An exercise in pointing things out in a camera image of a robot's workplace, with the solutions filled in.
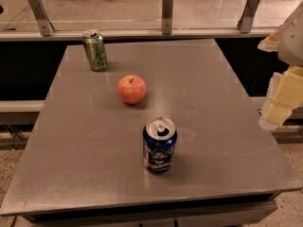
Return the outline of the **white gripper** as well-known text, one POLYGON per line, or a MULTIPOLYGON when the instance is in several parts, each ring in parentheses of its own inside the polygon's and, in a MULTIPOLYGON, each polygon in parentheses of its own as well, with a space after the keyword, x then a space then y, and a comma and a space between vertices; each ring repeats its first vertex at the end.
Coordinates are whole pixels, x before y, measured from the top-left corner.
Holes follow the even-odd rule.
POLYGON ((303 103, 303 1, 278 27, 258 44, 265 52, 277 52, 290 65, 285 72, 274 72, 263 103, 259 126, 266 131, 281 127, 303 103))

